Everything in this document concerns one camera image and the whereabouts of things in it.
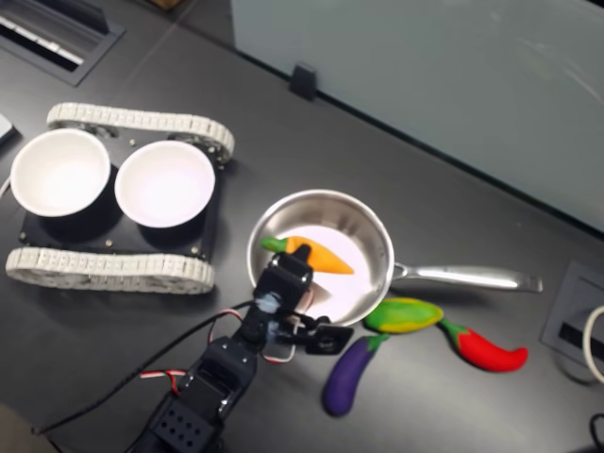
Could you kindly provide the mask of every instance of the eggplant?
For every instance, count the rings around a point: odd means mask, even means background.
[[[365,368],[389,337],[385,333],[360,337],[338,359],[323,390],[323,407],[329,415],[341,417],[350,412]]]

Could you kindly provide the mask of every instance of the toy carrot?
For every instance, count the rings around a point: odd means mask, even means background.
[[[285,239],[264,238],[262,247],[272,252],[293,253],[297,248],[306,244],[310,247],[309,266],[315,272],[328,272],[331,274],[354,274],[352,268],[340,260],[333,252],[315,241],[301,236],[290,236]]]
[[[474,330],[453,324],[445,318],[440,325],[467,361],[487,371],[516,371],[527,361],[529,351],[525,347],[507,351],[482,338]]]

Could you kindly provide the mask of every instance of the white bowl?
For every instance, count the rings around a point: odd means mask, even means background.
[[[10,187],[21,206],[43,217],[87,208],[111,173],[105,146],[88,132],[58,129],[26,144],[10,169]]]
[[[215,182],[214,169],[202,151],[183,142],[155,142],[124,162],[115,180],[115,197],[137,224],[175,227],[206,207]]]

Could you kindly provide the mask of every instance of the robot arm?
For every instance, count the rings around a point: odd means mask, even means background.
[[[273,256],[260,276],[254,302],[239,330],[210,344],[158,405],[133,453],[207,453],[218,445],[225,421],[256,375],[258,357],[269,336],[302,344],[310,354],[339,354],[350,339],[349,327],[320,325],[297,315],[303,328],[292,333],[286,320],[312,282],[310,249]]]

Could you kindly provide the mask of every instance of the bowl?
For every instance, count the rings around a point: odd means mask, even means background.
[[[176,227],[206,207],[215,182],[201,150],[184,142],[154,142],[126,159],[115,179],[115,197],[139,225]]]
[[[328,316],[335,325],[349,326],[369,314],[388,292],[394,267],[392,242],[374,212],[356,198],[312,190],[277,201],[262,215],[247,244],[247,271],[253,285],[273,256],[260,247],[262,238],[288,236],[324,245],[355,271],[353,275],[315,272],[308,316]]]
[[[21,206],[43,217],[87,208],[107,185],[111,162],[88,132],[57,129],[26,144],[10,169],[10,187]]]

